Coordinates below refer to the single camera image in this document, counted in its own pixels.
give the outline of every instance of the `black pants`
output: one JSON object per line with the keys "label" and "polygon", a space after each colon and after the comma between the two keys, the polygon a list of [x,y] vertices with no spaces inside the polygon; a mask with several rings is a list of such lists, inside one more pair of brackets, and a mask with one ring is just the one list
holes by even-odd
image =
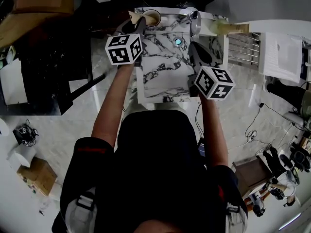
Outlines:
{"label": "black pants", "polygon": [[282,173],[286,172],[286,169],[282,166],[278,158],[277,150],[273,147],[270,147],[270,151],[272,156],[266,151],[263,152],[263,156],[266,157],[268,166],[271,169],[273,176],[277,178]]}
{"label": "black pants", "polygon": [[284,85],[280,80],[278,80],[274,84],[268,84],[267,90],[268,92],[283,98],[298,111],[300,111],[302,98],[306,91],[305,89],[298,86]]}

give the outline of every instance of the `white box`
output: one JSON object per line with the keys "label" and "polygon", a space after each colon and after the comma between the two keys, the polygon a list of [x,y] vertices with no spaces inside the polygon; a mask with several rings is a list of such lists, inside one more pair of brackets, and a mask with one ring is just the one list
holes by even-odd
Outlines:
{"label": "white box", "polygon": [[194,84],[206,99],[224,100],[235,83],[228,70],[202,66]]}
{"label": "white box", "polygon": [[134,63],[142,53],[140,34],[109,37],[105,49],[112,65]]}

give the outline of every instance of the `fluorescent light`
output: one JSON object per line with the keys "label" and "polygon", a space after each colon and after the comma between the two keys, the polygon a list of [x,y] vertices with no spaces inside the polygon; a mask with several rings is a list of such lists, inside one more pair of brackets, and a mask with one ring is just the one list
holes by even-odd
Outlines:
{"label": "fluorescent light", "polygon": [[291,219],[290,221],[288,221],[286,224],[283,224],[278,231],[282,230],[283,228],[285,228],[287,225],[289,225],[291,222],[295,221],[297,218],[299,218],[301,216],[301,213],[299,213],[297,216],[295,216],[293,219]]}

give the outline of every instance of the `person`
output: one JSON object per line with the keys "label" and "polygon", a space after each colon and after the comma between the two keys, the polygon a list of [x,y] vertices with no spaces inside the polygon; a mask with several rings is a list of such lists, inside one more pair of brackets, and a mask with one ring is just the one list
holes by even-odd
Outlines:
{"label": "person", "polygon": [[295,203],[295,184],[291,171],[287,171],[281,164],[277,150],[269,146],[270,155],[267,150],[263,151],[263,156],[266,158],[268,166],[272,171],[272,175],[277,179],[277,183],[270,183],[269,187],[280,189],[286,198],[286,205],[292,206]]}
{"label": "person", "polygon": [[[52,231],[61,232],[60,221],[65,221],[70,232],[93,227],[100,233],[219,233],[241,223],[236,232],[244,232],[247,209],[228,167],[215,102],[200,95],[204,161],[194,129],[177,104],[148,111],[134,99],[117,136],[132,71],[133,65],[120,67],[91,137],[77,140]],[[96,219],[82,216],[88,210],[96,211]]]}
{"label": "person", "polygon": [[295,107],[301,116],[308,120],[311,117],[311,91],[298,86],[283,84],[280,80],[266,77],[266,89]]}

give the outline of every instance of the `black t-shirt sleeve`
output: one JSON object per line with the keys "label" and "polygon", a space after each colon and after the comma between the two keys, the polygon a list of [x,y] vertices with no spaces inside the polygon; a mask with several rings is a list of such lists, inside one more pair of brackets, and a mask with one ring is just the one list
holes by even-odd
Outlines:
{"label": "black t-shirt sleeve", "polygon": [[238,178],[235,173],[227,166],[214,166],[210,172],[214,175],[214,180],[219,187],[219,196],[225,203],[241,206],[246,215],[247,208],[238,190]]}
{"label": "black t-shirt sleeve", "polygon": [[77,140],[63,184],[61,211],[81,193],[97,186],[112,170],[113,148],[104,140],[85,137]]}

